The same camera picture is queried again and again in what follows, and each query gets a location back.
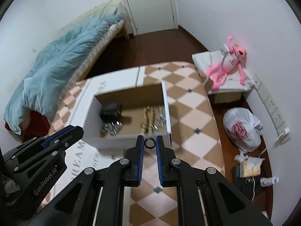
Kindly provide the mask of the white plastic bag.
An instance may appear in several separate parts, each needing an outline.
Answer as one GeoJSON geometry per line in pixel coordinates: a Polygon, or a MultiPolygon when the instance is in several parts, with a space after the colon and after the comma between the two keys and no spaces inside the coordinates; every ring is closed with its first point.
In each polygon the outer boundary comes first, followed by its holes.
{"type": "Polygon", "coordinates": [[[223,127],[242,153],[253,152],[261,144],[263,125],[249,109],[229,109],[223,116],[223,127]]]}

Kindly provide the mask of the pink panther plush toy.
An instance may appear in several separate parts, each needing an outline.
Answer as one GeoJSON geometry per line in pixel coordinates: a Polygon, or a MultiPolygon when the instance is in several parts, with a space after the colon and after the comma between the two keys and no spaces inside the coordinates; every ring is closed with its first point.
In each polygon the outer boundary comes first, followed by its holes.
{"type": "Polygon", "coordinates": [[[232,45],[232,40],[232,36],[227,37],[227,53],[224,54],[223,59],[219,63],[211,66],[206,71],[206,75],[213,81],[211,87],[213,91],[218,90],[225,83],[228,74],[235,68],[238,68],[240,74],[240,84],[245,85],[242,61],[246,59],[247,52],[245,48],[237,43],[232,45]]]}

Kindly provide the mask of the black pouch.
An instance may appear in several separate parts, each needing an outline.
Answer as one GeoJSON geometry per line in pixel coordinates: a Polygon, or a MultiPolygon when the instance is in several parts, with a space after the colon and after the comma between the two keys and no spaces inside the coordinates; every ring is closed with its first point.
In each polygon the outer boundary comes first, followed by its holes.
{"type": "Polygon", "coordinates": [[[118,122],[122,115],[122,104],[118,102],[110,102],[103,104],[100,110],[100,118],[104,123],[118,122]]]}

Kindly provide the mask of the tissue packet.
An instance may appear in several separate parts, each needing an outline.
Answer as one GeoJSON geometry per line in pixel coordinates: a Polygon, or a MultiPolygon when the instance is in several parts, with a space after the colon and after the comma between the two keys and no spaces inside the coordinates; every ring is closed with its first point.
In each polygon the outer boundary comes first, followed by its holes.
{"type": "Polygon", "coordinates": [[[240,163],[240,177],[259,176],[261,174],[261,164],[264,160],[263,158],[249,157],[240,163]]]}

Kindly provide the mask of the checkered printed tablecloth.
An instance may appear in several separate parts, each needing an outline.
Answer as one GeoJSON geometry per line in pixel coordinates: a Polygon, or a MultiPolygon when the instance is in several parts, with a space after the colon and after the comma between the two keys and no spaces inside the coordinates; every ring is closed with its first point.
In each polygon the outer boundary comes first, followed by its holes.
{"type": "MultiPolygon", "coordinates": [[[[140,66],[73,83],[57,110],[49,132],[81,125],[92,98],[101,93],[164,83],[170,114],[168,140],[176,156],[191,166],[224,173],[216,120],[195,66],[166,62],[140,66]]],[[[146,150],[141,185],[125,190],[124,225],[177,225],[175,188],[159,183],[156,153],[146,150]]]]}

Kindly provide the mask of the white door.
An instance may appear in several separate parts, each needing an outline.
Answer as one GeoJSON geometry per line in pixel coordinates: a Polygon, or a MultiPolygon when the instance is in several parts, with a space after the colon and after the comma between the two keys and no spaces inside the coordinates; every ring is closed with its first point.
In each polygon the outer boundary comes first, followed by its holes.
{"type": "Polygon", "coordinates": [[[175,0],[123,0],[133,34],[178,28],[175,0]]]}

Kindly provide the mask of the blue duvet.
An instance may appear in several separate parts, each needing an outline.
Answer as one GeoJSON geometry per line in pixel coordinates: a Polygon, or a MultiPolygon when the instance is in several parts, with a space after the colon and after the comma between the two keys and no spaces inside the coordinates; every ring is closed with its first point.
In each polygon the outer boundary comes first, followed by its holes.
{"type": "Polygon", "coordinates": [[[29,118],[31,111],[52,120],[65,85],[110,26],[123,19],[120,13],[105,19],[91,18],[48,44],[5,108],[4,121],[9,129],[21,135],[21,124],[29,118]]]}

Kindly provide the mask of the small white bottle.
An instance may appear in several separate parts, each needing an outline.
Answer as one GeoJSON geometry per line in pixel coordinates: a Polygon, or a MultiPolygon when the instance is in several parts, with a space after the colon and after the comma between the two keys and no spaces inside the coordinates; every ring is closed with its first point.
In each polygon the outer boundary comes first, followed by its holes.
{"type": "Polygon", "coordinates": [[[261,187],[273,186],[273,185],[275,185],[278,182],[279,182],[279,178],[278,177],[261,178],[260,179],[260,185],[261,185],[261,187]]]}

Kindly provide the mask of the wall socket strip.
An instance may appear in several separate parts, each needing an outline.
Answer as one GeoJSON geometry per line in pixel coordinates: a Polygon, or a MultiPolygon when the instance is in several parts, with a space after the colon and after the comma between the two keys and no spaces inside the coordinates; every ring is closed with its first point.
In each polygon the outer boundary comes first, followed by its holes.
{"type": "Polygon", "coordinates": [[[291,139],[291,132],[277,101],[256,73],[254,74],[252,81],[254,82],[256,92],[264,104],[274,128],[277,131],[277,141],[280,144],[284,144],[291,139]]]}

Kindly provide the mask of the silver earrings cluster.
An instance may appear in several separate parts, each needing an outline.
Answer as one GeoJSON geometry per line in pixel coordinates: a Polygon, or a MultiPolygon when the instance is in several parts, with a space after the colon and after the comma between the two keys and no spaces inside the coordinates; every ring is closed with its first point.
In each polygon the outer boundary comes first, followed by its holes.
{"type": "Polygon", "coordinates": [[[163,107],[159,106],[157,114],[155,115],[155,122],[153,124],[153,130],[158,131],[159,129],[164,128],[165,124],[166,124],[165,112],[164,112],[163,107]]]}

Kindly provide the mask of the bed with patterned mattress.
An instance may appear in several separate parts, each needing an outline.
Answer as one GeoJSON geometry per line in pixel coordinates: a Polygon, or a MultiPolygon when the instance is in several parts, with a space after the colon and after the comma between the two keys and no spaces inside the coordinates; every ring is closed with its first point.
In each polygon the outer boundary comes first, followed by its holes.
{"type": "MultiPolygon", "coordinates": [[[[90,71],[91,67],[94,65],[94,63],[96,62],[96,60],[98,59],[102,51],[105,49],[105,47],[112,41],[112,39],[119,32],[121,32],[122,29],[125,28],[125,18],[127,13],[124,5],[120,0],[109,0],[79,15],[78,17],[73,19],[70,23],[61,27],[61,29],[58,31],[59,38],[60,38],[66,32],[68,32],[69,30],[75,27],[82,25],[88,19],[95,18],[95,17],[105,19],[118,13],[122,14],[124,16],[124,19],[120,21],[118,24],[114,24],[110,26],[109,31],[105,33],[104,37],[92,49],[87,59],[84,60],[84,62],[75,71],[75,73],[73,74],[69,82],[63,88],[63,91],[61,93],[61,98],[59,99],[58,108],[63,98],[67,95],[67,92],[75,85],[77,81],[85,78],[86,74],[90,71]]],[[[43,133],[47,132],[47,130],[49,129],[48,124],[52,122],[52,120],[47,119],[45,116],[43,116],[42,114],[36,111],[31,111],[29,118],[21,124],[21,130],[22,130],[21,135],[24,133],[33,133],[35,131],[38,132],[38,135],[43,135],[43,133]]],[[[11,131],[6,123],[5,123],[5,128],[8,131],[11,131]]]]}

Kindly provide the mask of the white cardboard box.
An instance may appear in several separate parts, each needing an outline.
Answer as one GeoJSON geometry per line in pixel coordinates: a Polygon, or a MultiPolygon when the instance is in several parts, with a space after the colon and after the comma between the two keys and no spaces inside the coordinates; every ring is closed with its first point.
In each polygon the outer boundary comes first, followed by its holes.
{"type": "Polygon", "coordinates": [[[155,109],[156,114],[158,107],[162,106],[166,124],[158,131],[143,134],[144,138],[156,139],[158,135],[161,135],[164,144],[171,147],[171,123],[164,83],[127,88],[100,95],[94,95],[87,90],[75,108],[69,123],[82,127],[84,131],[82,140],[98,150],[127,149],[133,147],[137,136],[142,134],[141,124],[145,120],[144,108],[148,106],[155,109]],[[100,110],[103,104],[110,102],[122,104],[120,120],[122,127],[116,135],[102,136],[100,129],[104,126],[104,122],[100,118],[100,110]]]}

